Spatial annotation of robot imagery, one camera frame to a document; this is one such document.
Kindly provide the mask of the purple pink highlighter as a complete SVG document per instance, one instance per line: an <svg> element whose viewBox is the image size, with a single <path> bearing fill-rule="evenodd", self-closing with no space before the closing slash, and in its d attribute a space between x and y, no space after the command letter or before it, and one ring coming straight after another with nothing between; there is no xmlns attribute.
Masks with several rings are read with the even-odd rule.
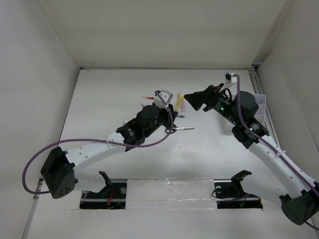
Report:
<svg viewBox="0 0 319 239"><path fill-rule="evenodd" d="M180 104L181 112L186 112L186 106L185 106L185 103L184 103L184 95L183 94L178 94L178 99L182 99L181 104Z"/></svg>

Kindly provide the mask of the yellow highlighter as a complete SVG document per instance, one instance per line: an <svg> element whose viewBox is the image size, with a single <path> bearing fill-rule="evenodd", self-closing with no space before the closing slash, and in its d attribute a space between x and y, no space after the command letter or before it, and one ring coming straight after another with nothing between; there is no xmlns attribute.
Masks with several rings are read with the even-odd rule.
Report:
<svg viewBox="0 0 319 239"><path fill-rule="evenodd" d="M178 112L178 111L180 110L181 101L182 101L182 99L177 99L177 100L176 100L175 105L174 105L174 107L173 107L173 110L174 110L175 112Z"/></svg>

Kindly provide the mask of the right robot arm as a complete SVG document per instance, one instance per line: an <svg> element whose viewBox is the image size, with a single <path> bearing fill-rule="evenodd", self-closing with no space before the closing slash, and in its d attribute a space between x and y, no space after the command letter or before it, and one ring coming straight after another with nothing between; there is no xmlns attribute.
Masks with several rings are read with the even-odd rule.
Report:
<svg viewBox="0 0 319 239"><path fill-rule="evenodd" d="M279 180L262 178L243 170L234 175L230 184L236 196L253 194L281 207L294 224L302 225L319 211L319 184L296 166L276 144L269 131L255 119L258 104L252 94L238 90L228 98L223 85L213 85L204 91L187 94L184 99L196 110L215 110L233 123L235 138L257 156Z"/></svg>

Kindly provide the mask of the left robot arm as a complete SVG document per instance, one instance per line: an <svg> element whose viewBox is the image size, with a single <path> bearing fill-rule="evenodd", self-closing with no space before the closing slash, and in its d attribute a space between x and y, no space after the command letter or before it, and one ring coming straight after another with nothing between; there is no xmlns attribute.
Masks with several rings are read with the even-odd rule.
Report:
<svg viewBox="0 0 319 239"><path fill-rule="evenodd" d="M146 138L158 128L172 127L177 115L172 105L167 109L147 105L134 119L102 140L70 151L59 146L52 149L40 170L52 198L60 199L73 190L94 191L99 197L107 197L111 193L111 185L108 182L100 180L90 183L81 179L80 173L107 157L142 147Z"/></svg>

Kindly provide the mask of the orange capped red pen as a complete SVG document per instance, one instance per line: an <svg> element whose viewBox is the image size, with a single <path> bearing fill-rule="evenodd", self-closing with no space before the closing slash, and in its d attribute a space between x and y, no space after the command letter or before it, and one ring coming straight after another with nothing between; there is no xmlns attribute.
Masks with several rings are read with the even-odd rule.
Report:
<svg viewBox="0 0 319 239"><path fill-rule="evenodd" d="M154 100L154 97L141 97L141 99L143 99L143 100Z"/></svg>

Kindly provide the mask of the white divided container left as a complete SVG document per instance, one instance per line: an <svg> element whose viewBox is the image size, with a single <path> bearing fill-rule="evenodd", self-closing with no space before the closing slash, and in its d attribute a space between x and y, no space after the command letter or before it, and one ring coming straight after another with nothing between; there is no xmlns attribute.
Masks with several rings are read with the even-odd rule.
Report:
<svg viewBox="0 0 319 239"><path fill-rule="evenodd" d="M232 135L232 129L235 125L227 119L225 119L224 117L221 117L221 123L224 134Z"/></svg>

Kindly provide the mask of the white divided container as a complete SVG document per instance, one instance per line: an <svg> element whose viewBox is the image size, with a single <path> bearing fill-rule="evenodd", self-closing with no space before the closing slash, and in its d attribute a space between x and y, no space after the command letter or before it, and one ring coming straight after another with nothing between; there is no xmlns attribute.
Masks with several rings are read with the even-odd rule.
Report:
<svg viewBox="0 0 319 239"><path fill-rule="evenodd" d="M232 129L235 125L227 119L225 119L224 117L221 117L221 123L224 134L232 135Z"/></svg>
<svg viewBox="0 0 319 239"><path fill-rule="evenodd" d="M258 105L258 110L255 113L255 117L265 117L266 114L266 95L254 94L255 102Z"/></svg>

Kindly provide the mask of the white divided container right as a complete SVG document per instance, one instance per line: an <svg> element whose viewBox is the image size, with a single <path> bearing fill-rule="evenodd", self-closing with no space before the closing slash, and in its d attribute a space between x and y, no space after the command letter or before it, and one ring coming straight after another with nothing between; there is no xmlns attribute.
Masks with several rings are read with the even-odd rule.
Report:
<svg viewBox="0 0 319 239"><path fill-rule="evenodd" d="M255 102L258 105L258 110L255 113L255 117L265 117L266 114L266 95L254 94Z"/></svg>

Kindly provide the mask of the black handled scissors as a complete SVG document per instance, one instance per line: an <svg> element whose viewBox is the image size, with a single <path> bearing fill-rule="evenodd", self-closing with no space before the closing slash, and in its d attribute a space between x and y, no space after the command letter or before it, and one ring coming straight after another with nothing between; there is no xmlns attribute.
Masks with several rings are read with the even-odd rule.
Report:
<svg viewBox="0 0 319 239"><path fill-rule="evenodd" d="M166 134L173 134L177 131L180 131L180 130L194 130L193 127L177 127L177 126L173 126L172 128L166 128L165 129L165 133Z"/></svg>

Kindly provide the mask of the aluminium rail right side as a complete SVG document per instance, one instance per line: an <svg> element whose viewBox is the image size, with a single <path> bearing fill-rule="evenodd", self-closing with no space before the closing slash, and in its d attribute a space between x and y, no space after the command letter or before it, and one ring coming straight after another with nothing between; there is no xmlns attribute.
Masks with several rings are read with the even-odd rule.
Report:
<svg viewBox="0 0 319 239"><path fill-rule="evenodd" d="M259 110L257 111L257 119L264 125L264 127L269 131L271 137L276 143L278 143L278 138L274 129L272 119L270 117L270 112L266 103L266 96L264 95L261 84L257 75L257 69L260 65L252 65L248 72L254 89L254 94L256 96L257 104L259 105Z"/></svg>

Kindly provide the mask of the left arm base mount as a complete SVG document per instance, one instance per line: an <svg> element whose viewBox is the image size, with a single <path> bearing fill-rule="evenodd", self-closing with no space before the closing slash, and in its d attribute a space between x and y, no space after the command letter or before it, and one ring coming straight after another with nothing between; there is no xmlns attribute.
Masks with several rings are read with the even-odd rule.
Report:
<svg viewBox="0 0 319 239"><path fill-rule="evenodd" d="M122 210L126 208L127 179L111 180L104 171L99 171L104 187L98 192L83 191L79 208L85 210Z"/></svg>

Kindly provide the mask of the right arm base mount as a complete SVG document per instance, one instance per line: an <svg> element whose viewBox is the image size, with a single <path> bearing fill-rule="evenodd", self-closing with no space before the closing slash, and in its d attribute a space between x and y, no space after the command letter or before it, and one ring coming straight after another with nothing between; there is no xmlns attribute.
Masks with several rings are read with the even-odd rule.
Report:
<svg viewBox="0 0 319 239"><path fill-rule="evenodd" d="M244 192L241 182L252 173L242 170L231 179L214 181L211 197L217 200L218 209L263 209L262 201L253 194Z"/></svg>

